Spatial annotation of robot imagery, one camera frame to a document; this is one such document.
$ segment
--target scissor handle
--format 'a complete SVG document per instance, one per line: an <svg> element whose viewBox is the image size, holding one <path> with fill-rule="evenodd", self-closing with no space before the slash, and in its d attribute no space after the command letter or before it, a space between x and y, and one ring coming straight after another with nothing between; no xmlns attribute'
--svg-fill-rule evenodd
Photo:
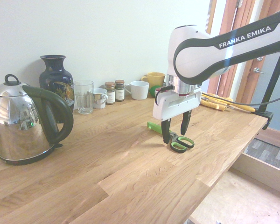
<svg viewBox="0 0 280 224"><path fill-rule="evenodd" d="M182 144L174 141L170 144L170 148L177 153L184 153L187 150L187 147L183 146Z"/></svg>
<svg viewBox="0 0 280 224"><path fill-rule="evenodd" d="M192 139L189 139L189 138L184 137L184 136L178 137L178 138L176 139L176 141L177 141L178 143L180 143L181 145L187 147L187 148L193 148L194 145L195 145L195 143L194 143L194 141L193 141Z"/></svg>

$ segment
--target yellow mug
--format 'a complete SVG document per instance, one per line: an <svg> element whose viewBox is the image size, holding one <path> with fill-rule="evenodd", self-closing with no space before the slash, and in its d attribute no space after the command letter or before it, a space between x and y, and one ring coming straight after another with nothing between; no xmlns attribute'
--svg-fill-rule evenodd
<svg viewBox="0 0 280 224"><path fill-rule="evenodd" d="M149 89L155 85L163 86L165 74L160 72L149 72L141 78L141 81L149 83Z"/></svg>

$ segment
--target small jar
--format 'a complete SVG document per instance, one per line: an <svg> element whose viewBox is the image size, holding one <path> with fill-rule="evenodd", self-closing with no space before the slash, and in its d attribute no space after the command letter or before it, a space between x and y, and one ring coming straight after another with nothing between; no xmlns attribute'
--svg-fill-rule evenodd
<svg viewBox="0 0 280 224"><path fill-rule="evenodd" d="M115 104L115 83L114 82L105 82L105 89L107 90L108 99L106 104Z"/></svg>
<svg viewBox="0 0 280 224"><path fill-rule="evenodd" d="M125 100L125 81L115 80L115 100L118 102Z"/></svg>

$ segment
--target kettle handle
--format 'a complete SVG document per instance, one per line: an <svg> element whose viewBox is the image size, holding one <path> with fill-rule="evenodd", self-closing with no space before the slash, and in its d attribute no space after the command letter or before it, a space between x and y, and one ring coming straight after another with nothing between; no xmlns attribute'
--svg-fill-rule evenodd
<svg viewBox="0 0 280 224"><path fill-rule="evenodd" d="M42 121L43 129L46 134L47 140L50 144L56 144L65 139L71 132L74 125L74 117L67 103L56 93L51 91L23 85L23 90L33 99L36 109L39 113L40 120ZM64 124L61 131L57 132L50 124L50 118L46 111L48 105L46 101L56 106L63 117Z"/></svg>

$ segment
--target dark blue vase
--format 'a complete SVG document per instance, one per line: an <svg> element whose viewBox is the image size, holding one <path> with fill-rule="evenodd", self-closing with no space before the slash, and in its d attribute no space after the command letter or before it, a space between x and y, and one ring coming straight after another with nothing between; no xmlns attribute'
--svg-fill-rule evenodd
<svg viewBox="0 0 280 224"><path fill-rule="evenodd" d="M63 55L44 55L41 59L46 64L46 70L39 77L41 88L56 93L64 99L71 111L74 109L74 81L72 75L64 69L63 61L66 56ZM55 107L52 107L53 114L57 123L63 123L60 112Z"/></svg>

